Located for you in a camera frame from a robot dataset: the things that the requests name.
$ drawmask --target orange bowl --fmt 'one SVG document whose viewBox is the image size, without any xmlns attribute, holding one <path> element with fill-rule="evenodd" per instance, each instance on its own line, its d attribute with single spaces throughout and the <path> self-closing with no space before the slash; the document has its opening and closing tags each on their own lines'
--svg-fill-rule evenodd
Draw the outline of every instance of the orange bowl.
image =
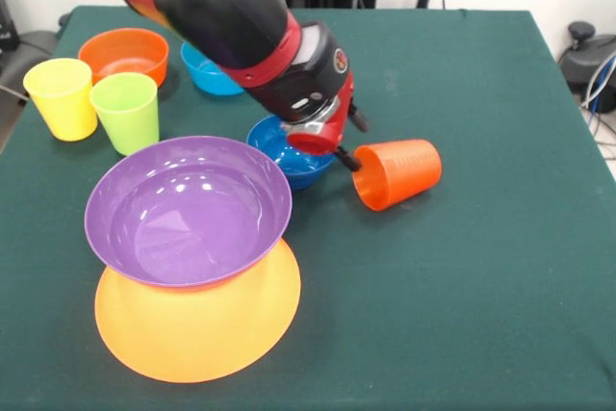
<svg viewBox="0 0 616 411">
<path fill-rule="evenodd" d="M 167 77 L 169 45 L 146 29 L 113 29 L 94 36 L 79 50 L 79 59 L 92 69 L 92 83 L 119 72 L 140 72 L 160 87 Z"/>
<path fill-rule="evenodd" d="M 203 382 L 237 372 L 275 346 L 295 316 L 300 286 L 297 261 L 282 240 L 250 269 L 196 288 L 149 286 L 106 268 L 96 325 L 131 370 Z"/>
</svg>

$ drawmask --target green table cover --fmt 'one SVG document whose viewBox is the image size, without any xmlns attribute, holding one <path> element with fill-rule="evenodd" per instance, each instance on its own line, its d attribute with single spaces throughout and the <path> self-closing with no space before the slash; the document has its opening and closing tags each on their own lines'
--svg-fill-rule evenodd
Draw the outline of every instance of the green table cover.
<svg viewBox="0 0 616 411">
<path fill-rule="evenodd" d="M 0 409 L 613 409 L 616 189 L 529 13 L 298 11 L 326 21 L 372 129 L 345 146 L 425 138 L 438 186 L 374 213 L 336 164 L 294 193 L 295 320 L 264 358 L 197 385 L 157 382 L 102 344 L 102 264 L 83 229 L 120 157 L 102 127 L 53 139 L 28 105 L 0 157 Z M 80 7 L 56 50 L 126 26 Z M 193 85 L 179 38 L 161 89 L 165 139 L 244 140 L 265 111 Z"/>
</svg>

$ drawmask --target bowl rim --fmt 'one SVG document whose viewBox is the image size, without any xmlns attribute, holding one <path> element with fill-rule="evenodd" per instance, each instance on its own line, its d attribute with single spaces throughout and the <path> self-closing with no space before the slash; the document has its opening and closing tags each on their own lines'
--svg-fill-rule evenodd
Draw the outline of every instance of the bowl rim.
<svg viewBox="0 0 616 411">
<path fill-rule="evenodd" d="M 143 153 L 144 151 L 155 149 L 156 147 L 158 147 L 161 144 L 172 144 L 174 142 L 180 142 L 180 141 L 185 141 L 185 140 L 195 140 L 195 139 L 199 139 L 199 140 L 202 140 L 202 141 L 223 140 L 225 142 L 231 142 L 231 144 L 240 145 L 243 149 L 248 148 L 249 151 L 252 151 L 257 156 L 265 159 L 268 163 L 270 163 L 273 166 L 274 170 L 284 180 L 283 182 L 281 182 L 282 185 L 284 186 L 283 187 L 284 188 L 284 192 L 283 193 L 288 198 L 288 206 L 287 206 L 287 208 L 285 210 L 282 211 L 282 226 L 281 226 L 280 232 L 276 234 L 277 236 L 274 239 L 272 239 L 272 243 L 261 254 L 257 255 L 254 259 L 250 260 L 249 262 L 247 262 L 246 264 L 244 264 L 243 266 L 241 266 L 241 267 L 239 267 L 237 269 L 234 269 L 234 270 L 232 270 L 230 272 L 227 272 L 224 275 L 218 276 L 216 278 L 205 279 L 203 281 L 196 281 L 196 282 L 190 282 L 190 283 L 161 283 L 161 282 L 157 282 L 157 281 L 151 281 L 151 280 L 148 280 L 148 279 L 138 278 L 135 275 L 129 274 L 128 272 L 124 271 L 123 269 L 118 268 L 116 265 L 113 265 L 112 263 L 108 262 L 105 258 L 103 258 L 103 256 L 100 255 L 98 250 L 93 245 L 93 243 L 91 241 L 91 238 L 90 238 L 89 228 L 88 228 L 88 218 L 90 216 L 91 203 L 92 203 L 92 200 L 94 198 L 94 194 L 99 190 L 99 187 L 101 186 L 101 184 L 105 181 L 105 179 L 109 175 L 111 175 L 112 172 L 114 172 L 117 168 L 119 168 L 119 166 L 121 166 L 123 164 L 126 164 L 126 163 L 132 162 L 131 160 L 133 159 L 133 157 L 136 157 L 137 155 L 139 155 L 140 153 Z M 130 278 L 130 279 L 132 279 L 134 281 L 138 281 L 140 283 L 147 284 L 147 285 L 150 285 L 150 286 L 157 286 L 157 287 L 163 287 L 163 288 L 192 288 L 192 287 L 197 287 L 197 286 L 206 286 L 206 285 L 210 285 L 210 284 L 219 283 L 220 281 L 223 281 L 223 280 L 228 279 L 230 277 L 236 276 L 237 274 L 241 273 L 242 271 L 249 269 L 254 264 L 256 264 L 261 259 L 263 259 L 263 257 L 268 255 L 268 253 L 276 246 L 278 241 L 280 241 L 282 239 L 282 236 L 284 235 L 285 231 L 287 231 L 287 228 L 289 226 L 289 221 L 291 220 L 291 212 L 292 212 L 292 210 L 293 210 L 293 194 L 291 192 L 291 186 L 289 185 L 289 181 L 287 180 L 287 178 L 285 176 L 285 173 L 282 171 L 282 168 L 280 168 L 278 166 L 278 164 L 275 163 L 267 154 L 265 154 L 264 152 L 262 152 L 259 149 L 255 148 L 254 146 L 250 146 L 248 143 L 244 143 L 242 141 L 238 141 L 238 140 L 234 140 L 234 139 L 229 139 L 227 137 L 219 137 L 219 136 L 214 136 L 214 135 L 189 135 L 189 136 L 185 136 L 185 137 L 176 137 L 176 138 L 173 138 L 173 139 L 167 139 L 167 140 L 164 140 L 164 141 L 159 141 L 158 143 L 155 143 L 155 144 L 151 144 L 151 145 L 149 145 L 149 146 L 147 146 L 145 148 L 140 149 L 139 151 L 134 152 L 133 154 L 131 154 L 129 156 L 126 156 L 124 159 L 121 159 L 119 162 L 117 162 L 113 166 L 111 166 L 105 172 L 105 174 L 96 182 L 96 185 L 94 185 L 94 188 L 92 188 L 92 191 L 90 192 L 90 196 L 88 197 L 88 202 L 86 203 L 86 210 L 84 212 L 84 230 L 85 230 L 85 233 L 86 233 L 86 239 L 88 241 L 88 245 L 90 246 L 90 249 L 92 250 L 92 252 L 94 252 L 96 257 L 98 257 L 98 260 L 100 260 L 104 265 L 106 265 L 108 267 L 111 267 L 112 269 L 114 269 L 118 273 L 126 276 L 127 278 Z"/>
<path fill-rule="evenodd" d="M 282 119 L 281 119 L 280 117 L 278 117 L 277 115 L 270 115 L 270 116 L 266 116 L 266 117 L 264 117 L 264 118 L 262 118 L 262 119 L 259 119 L 259 120 L 257 121 L 257 123 L 256 123 L 256 124 L 254 124 L 254 125 L 252 126 L 252 128 L 248 131 L 248 135 L 246 135 L 246 144 L 247 144 L 248 146 L 251 146 L 251 147 L 253 147 L 253 148 L 257 149 L 258 151 L 262 152 L 263 154 L 265 154 L 263 151 L 261 151 L 261 150 L 260 150 L 259 148 L 257 148 L 256 146 L 254 146 L 254 145 L 250 144 L 250 141 L 249 141 L 249 140 L 250 140 L 250 136 L 252 135 L 252 133 L 253 133 L 253 132 L 254 132 L 254 131 L 255 131 L 255 130 L 256 130 L 256 129 L 257 129 L 257 128 L 261 125 L 261 124 L 263 124 L 264 122 L 267 122 L 267 121 L 269 121 L 269 120 L 272 120 L 272 119 L 278 119 L 278 120 L 282 121 Z M 331 165 L 332 165 L 332 163 L 334 162 L 334 158 L 335 158 L 335 156 L 334 156 L 333 154 L 331 154 L 331 153 L 330 153 L 330 154 L 323 154 L 322 156 L 316 156 L 316 155 L 314 155 L 314 154 L 308 154 L 308 153 L 304 153 L 304 154 L 305 154 L 306 156 L 310 156 L 310 157 L 312 157 L 312 158 L 328 158 L 328 159 L 327 159 L 327 160 L 323 163 L 323 165 L 322 165 L 322 166 L 320 166 L 319 168 L 317 168 L 317 169 L 315 169 L 315 170 L 311 170 L 311 171 L 309 171 L 309 172 L 302 172 L 302 173 L 285 173 L 285 171 L 283 170 L 283 171 L 282 171 L 282 173 L 284 173 L 284 175 L 285 175 L 286 177 L 288 177 L 288 178 L 302 178 L 302 177 L 304 177 L 304 176 L 306 176 L 306 175 L 314 175 L 314 174 L 316 174 L 316 173 L 321 173 L 321 172 L 323 172 L 325 169 L 327 169 L 329 166 L 331 166 Z"/>
<path fill-rule="evenodd" d="M 193 50 L 195 50 L 198 53 L 199 52 L 196 48 L 194 48 L 193 45 L 191 45 L 190 43 L 184 41 L 182 42 L 182 45 L 180 45 L 180 58 L 182 58 L 182 63 L 184 63 L 184 66 L 187 67 L 188 69 L 190 69 L 191 71 L 195 71 L 198 72 L 199 74 L 209 74 L 212 76 L 220 76 L 220 75 L 225 75 L 221 69 L 219 69 L 218 71 L 202 71 L 201 69 L 199 69 L 197 66 L 195 66 L 194 64 L 190 63 L 189 60 L 186 58 L 185 56 L 185 50 L 190 47 Z M 206 62 L 209 63 L 214 63 L 212 60 L 210 60 L 208 57 L 206 57 L 205 55 L 203 55 L 201 53 L 201 55 L 203 56 L 203 58 L 205 59 Z"/>
<path fill-rule="evenodd" d="M 79 60 L 87 63 L 86 60 L 84 60 L 84 58 L 83 58 L 83 53 L 84 53 L 84 51 L 88 47 L 92 47 L 92 45 L 97 40 L 99 40 L 99 39 L 102 39 L 102 38 L 105 38 L 105 37 L 109 37 L 109 36 L 114 36 L 114 35 L 116 35 L 118 33 L 122 33 L 122 32 L 139 33 L 139 34 L 142 34 L 142 35 L 148 35 L 148 36 L 151 36 L 153 38 L 156 38 L 156 40 L 163 45 L 163 57 L 158 62 L 156 62 L 156 64 L 154 64 L 151 67 L 145 69 L 144 71 L 141 71 L 141 73 L 151 72 L 154 69 L 158 68 L 159 66 L 163 65 L 164 63 L 168 62 L 168 59 L 169 59 L 169 43 L 167 42 L 167 40 L 161 34 L 155 32 L 155 31 L 152 31 L 150 29 L 145 29 L 145 28 L 115 28 L 115 29 L 110 29 L 108 31 L 103 31 L 102 33 L 97 34 L 96 36 L 92 36 L 91 38 L 86 40 L 84 42 L 84 44 L 79 48 L 79 52 L 77 52 L 77 57 L 79 58 Z M 95 72 L 94 70 L 92 70 L 92 77 L 94 75 L 99 75 L 99 73 Z"/>
</svg>

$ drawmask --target orange plastic cup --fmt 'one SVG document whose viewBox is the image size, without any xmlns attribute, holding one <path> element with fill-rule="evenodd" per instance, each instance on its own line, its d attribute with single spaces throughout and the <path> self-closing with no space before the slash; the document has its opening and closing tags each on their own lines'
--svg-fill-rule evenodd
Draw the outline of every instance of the orange plastic cup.
<svg viewBox="0 0 616 411">
<path fill-rule="evenodd" d="M 158 87 L 167 77 L 169 45 L 160 34 L 147 29 L 113 29 L 94 36 L 79 50 L 79 59 L 90 65 L 92 83 L 119 72 L 150 76 Z"/>
<path fill-rule="evenodd" d="M 353 172 L 360 199 L 382 211 L 436 185 L 441 178 L 441 157 L 426 140 L 388 141 L 359 146 L 355 157 L 362 167 Z"/>
</svg>

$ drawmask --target green cup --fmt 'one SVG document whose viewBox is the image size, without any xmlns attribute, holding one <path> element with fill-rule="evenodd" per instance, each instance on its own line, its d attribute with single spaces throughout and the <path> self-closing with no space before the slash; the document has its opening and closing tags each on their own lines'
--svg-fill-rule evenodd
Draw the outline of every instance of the green cup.
<svg viewBox="0 0 616 411">
<path fill-rule="evenodd" d="M 112 74 L 92 88 L 90 101 L 118 153 L 159 141 L 157 93 L 154 79 L 138 72 Z"/>
</svg>

